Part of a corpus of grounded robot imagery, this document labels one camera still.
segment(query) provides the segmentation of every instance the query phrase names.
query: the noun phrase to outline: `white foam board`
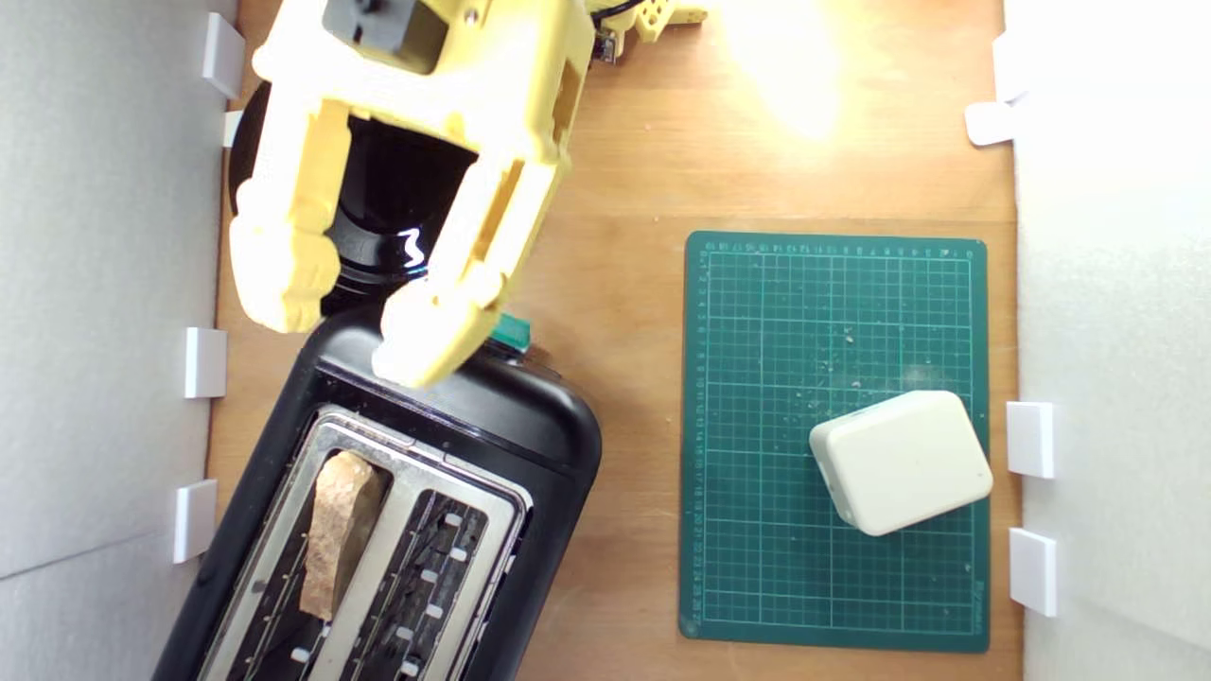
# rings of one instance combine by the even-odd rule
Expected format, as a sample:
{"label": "white foam board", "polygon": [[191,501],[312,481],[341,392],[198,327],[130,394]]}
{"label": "white foam board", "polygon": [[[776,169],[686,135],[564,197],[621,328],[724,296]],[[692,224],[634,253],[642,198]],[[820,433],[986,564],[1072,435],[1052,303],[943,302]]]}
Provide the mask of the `white foam board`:
{"label": "white foam board", "polygon": [[197,78],[207,5],[64,0],[0,21],[6,53],[40,55],[0,67],[21,92],[0,107],[21,131],[5,158],[29,160],[0,162],[0,578],[167,532],[172,491],[205,476],[210,402],[182,399],[182,362],[185,328],[214,325],[226,102]]}
{"label": "white foam board", "polygon": [[168,532],[0,579],[0,679],[149,679],[197,574]]}
{"label": "white foam board", "polygon": [[226,331],[185,330],[185,397],[222,397],[226,394]]}
{"label": "white foam board", "polygon": [[1055,539],[1009,530],[1009,596],[1041,616],[1056,616]]}
{"label": "white foam board", "polygon": [[1005,405],[1005,448],[1010,473],[1046,480],[1056,476],[1054,411],[1049,402]]}
{"label": "white foam board", "polygon": [[206,23],[206,47],[202,51],[202,78],[228,99],[240,97],[243,81],[245,40],[223,15],[211,12]]}
{"label": "white foam board", "polygon": [[[1073,620],[1027,618],[1027,680],[1182,651],[1165,679],[1205,681],[1186,663],[1211,651],[1211,6],[1011,5],[1046,64],[1014,105],[1020,393],[1063,406],[1062,475],[1023,479],[1023,525],[1062,545]],[[1098,639],[1112,620],[1155,636]],[[1124,671],[1066,675],[1110,648]]]}
{"label": "white foam board", "polygon": [[218,490],[217,480],[202,480],[177,488],[172,562],[185,562],[210,548],[214,538]]}

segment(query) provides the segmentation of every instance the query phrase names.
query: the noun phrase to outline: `wooden surface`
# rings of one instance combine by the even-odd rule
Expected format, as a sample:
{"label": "wooden surface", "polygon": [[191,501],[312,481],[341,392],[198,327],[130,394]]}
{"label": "wooden surface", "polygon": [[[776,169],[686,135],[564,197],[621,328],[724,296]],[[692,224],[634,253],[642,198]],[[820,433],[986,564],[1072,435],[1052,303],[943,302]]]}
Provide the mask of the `wooden surface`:
{"label": "wooden surface", "polygon": [[[249,50],[272,0],[242,0]],[[1008,148],[974,149],[963,108],[993,95],[998,0],[721,0],[701,28],[629,45],[589,75],[564,183],[511,311],[593,406],[606,442],[521,679],[1022,676],[1008,595],[1005,400],[1016,387]],[[249,92],[251,81],[245,91]],[[689,641],[677,634],[682,274],[695,229],[947,235],[988,244],[992,648],[982,656]],[[249,324],[224,253],[228,396],[208,473],[225,505],[302,343]]]}

